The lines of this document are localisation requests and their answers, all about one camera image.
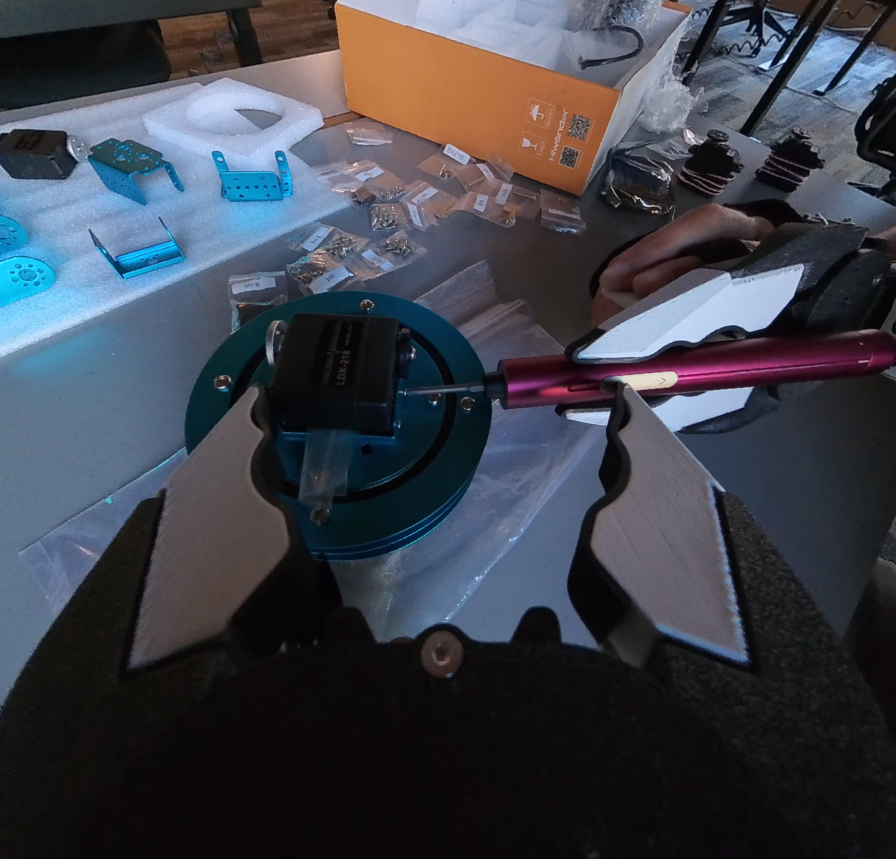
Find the white foam frame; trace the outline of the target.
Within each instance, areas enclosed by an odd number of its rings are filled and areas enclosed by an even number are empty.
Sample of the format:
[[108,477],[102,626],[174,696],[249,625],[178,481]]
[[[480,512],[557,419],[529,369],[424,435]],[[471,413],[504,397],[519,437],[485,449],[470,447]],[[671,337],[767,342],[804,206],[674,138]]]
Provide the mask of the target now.
[[314,106],[231,79],[201,86],[142,117],[152,137],[207,156],[220,151],[235,166],[260,167],[319,130]]

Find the black servo motor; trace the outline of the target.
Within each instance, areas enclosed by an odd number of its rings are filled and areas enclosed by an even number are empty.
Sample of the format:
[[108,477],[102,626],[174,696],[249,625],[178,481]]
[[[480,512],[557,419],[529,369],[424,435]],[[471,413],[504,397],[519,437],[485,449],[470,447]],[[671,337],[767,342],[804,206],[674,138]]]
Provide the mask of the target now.
[[287,433],[346,430],[391,437],[399,382],[415,354],[397,320],[299,314],[276,354],[268,400]]

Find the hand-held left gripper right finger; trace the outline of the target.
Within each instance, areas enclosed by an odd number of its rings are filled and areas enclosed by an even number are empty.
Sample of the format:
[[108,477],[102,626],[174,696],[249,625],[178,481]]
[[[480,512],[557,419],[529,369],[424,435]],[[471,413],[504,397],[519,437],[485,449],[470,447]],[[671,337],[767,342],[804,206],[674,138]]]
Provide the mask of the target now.
[[616,384],[599,469],[568,575],[599,646],[644,667],[662,641],[734,667],[752,663],[724,491],[631,387]]

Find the large clear plastic bag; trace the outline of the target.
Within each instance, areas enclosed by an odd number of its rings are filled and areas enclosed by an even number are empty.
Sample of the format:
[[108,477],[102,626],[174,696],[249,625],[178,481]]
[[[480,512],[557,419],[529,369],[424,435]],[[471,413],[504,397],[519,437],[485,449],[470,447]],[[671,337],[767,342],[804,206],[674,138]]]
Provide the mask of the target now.
[[[602,433],[588,440],[570,471],[529,520],[494,530],[498,546],[473,554],[443,556],[437,548],[459,548],[457,519],[471,510],[470,496],[438,529],[397,558],[337,565],[335,576],[346,605],[357,607],[379,641],[412,636],[437,622],[451,622],[483,641],[509,641],[522,613],[549,607],[567,641],[593,644],[577,622],[566,579],[584,513],[601,495],[598,465]],[[185,459],[180,450],[108,498],[96,503],[24,548],[20,558],[57,616],[139,502],[151,497]]]

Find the bag of black parts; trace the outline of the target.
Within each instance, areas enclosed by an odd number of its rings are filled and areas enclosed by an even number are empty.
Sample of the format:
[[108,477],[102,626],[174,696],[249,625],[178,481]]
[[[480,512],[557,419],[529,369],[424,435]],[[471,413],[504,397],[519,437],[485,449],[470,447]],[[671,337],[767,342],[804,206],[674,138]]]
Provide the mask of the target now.
[[675,171],[663,159],[645,156],[646,141],[623,142],[612,148],[603,168],[600,195],[613,209],[673,216]]

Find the red electric screwdriver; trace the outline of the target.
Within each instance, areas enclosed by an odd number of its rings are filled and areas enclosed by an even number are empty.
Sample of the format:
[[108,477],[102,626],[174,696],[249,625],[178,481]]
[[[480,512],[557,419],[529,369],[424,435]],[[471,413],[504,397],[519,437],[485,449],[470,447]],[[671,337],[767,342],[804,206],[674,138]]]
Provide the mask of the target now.
[[476,383],[406,386],[406,395],[483,393],[505,409],[592,406],[617,382],[648,397],[853,378],[894,365],[895,338],[865,329],[747,338],[673,348],[636,362],[576,363],[565,356],[506,359]]

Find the blue U bracket with holes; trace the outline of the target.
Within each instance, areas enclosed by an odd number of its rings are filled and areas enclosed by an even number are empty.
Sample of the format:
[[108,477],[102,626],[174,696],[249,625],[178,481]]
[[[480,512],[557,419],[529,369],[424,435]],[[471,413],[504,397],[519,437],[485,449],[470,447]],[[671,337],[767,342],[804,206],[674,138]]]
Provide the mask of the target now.
[[220,195],[232,203],[277,202],[293,194],[293,179],[284,151],[274,154],[277,171],[231,171],[218,150],[211,158],[218,170]]

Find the plain blue U bracket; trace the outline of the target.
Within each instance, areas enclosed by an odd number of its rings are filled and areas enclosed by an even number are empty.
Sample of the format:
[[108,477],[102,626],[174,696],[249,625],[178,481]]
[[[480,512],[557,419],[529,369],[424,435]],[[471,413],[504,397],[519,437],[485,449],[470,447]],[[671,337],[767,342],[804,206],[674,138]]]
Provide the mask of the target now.
[[168,239],[162,243],[130,251],[121,256],[114,256],[106,246],[96,237],[92,230],[88,233],[99,253],[112,267],[122,280],[131,279],[141,274],[152,271],[160,271],[166,267],[185,260],[184,253],[179,248],[164,220],[159,221],[165,230]]

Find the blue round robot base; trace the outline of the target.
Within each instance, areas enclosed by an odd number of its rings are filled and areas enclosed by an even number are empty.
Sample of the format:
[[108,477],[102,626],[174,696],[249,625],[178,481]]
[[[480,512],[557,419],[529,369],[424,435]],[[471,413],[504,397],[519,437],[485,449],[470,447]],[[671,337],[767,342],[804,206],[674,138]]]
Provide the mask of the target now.
[[403,396],[399,425],[390,437],[361,435],[350,464],[347,493],[330,516],[313,522],[298,500],[306,437],[278,434],[284,468],[280,496],[312,553],[331,562],[361,561],[413,544],[437,527],[468,489],[487,444],[491,403],[469,393],[432,403],[438,386],[477,381],[484,374],[476,350],[453,324],[409,300],[385,293],[321,293],[280,305],[233,332],[200,373],[185,414],[185,449],[192,452],[253,383],[273,376],[264,353],[270,323],[298,314],[360,314],[396,319],[408,328],[416,357]]

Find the crumpled clear plastic bag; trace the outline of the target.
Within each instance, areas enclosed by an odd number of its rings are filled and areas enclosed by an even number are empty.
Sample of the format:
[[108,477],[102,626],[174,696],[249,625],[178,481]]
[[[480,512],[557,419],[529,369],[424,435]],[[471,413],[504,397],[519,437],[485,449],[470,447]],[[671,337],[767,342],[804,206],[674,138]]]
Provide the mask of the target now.
[[417,304],[450,322],[475,349],[486,372],[499,361],[564,353],[523,300],[503,303],[487,261],[481,260],[424,293]]

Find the black office chair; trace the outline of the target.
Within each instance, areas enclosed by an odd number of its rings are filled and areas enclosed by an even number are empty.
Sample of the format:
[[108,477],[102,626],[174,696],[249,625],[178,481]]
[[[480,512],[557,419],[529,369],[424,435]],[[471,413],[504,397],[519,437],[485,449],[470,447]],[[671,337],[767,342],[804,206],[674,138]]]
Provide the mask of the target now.
[[885,80],[859,115],[854,129],[857,156],[890,172],[888,181],[875,187],[862,182],[849,185],[895,206],[895,76]]

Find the orange cardboard box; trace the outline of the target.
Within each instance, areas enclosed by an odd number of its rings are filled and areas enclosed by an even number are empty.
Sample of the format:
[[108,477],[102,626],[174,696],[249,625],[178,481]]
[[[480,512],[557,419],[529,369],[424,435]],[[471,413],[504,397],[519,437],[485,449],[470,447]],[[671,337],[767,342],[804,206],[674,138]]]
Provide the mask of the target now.
[[337,0],[350,109],[580,195],[674,60],[690,10],[572,32],[578,0]]

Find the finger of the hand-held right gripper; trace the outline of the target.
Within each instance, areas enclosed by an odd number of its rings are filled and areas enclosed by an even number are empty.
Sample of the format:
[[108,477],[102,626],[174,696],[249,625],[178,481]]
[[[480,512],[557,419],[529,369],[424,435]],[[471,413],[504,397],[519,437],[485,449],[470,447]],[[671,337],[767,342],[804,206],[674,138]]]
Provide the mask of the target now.
[[571,349],[577,363],[632,362],[677,346],[695,346],[724,330],[766,328],[798,290],[804,265],[735,277],[699,269],[684,274],[610,318],[600,336]]
[[697,394],[678,394],[649,398],[635,398],[626,389],[626,409],[634,412],[640,405],[647,406],[655,417],[672,433],[696,428],[697,432],[727,432],[745,426],[753,416],[766,413],[766,387],[744,387]]

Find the dark blue perforated bracket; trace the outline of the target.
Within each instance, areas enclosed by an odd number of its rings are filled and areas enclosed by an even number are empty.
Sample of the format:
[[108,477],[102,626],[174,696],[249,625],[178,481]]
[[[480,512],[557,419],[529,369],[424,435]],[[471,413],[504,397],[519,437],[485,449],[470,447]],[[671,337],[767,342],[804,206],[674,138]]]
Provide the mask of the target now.
[[148,201],[135,181],[137,176],[165,170],[174,188],[185,191],[174,166],[161,152],[135,140],[107,139],[90,148],[87,162],[107,189],[142,206]]

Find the white foam sheet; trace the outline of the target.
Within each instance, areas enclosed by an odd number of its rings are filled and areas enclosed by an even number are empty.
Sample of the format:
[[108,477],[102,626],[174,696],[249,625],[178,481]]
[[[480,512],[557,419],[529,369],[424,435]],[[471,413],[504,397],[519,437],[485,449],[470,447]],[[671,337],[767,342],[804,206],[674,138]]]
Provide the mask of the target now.
[[[108,190],[87,164],[78,165],[62,181],[20,181],[2,172],[2,213],[26,228],[29,240],[24,254],[49,262],[56,274],[49,290],[2,308],[2,356],[348,206],[291,153],[294,145],[285,150],[294,183],[291,197],[260,203],[231,203],[221,197],[211,153],[202,156],[158,140],[142,122],[144,114],[200,87],[179,85],[31,118],[20,112],[3,124],[3,131],[16,127],[61,130],[89,144],[109,138],[134,139],[161,152],[175,167],[185,191],[178,192],[167,174],[158,172],[139,179],[148,201],[142,206]],[[185,260],[120,279],[88,231],[118,257],[166,241],[159,217]]]

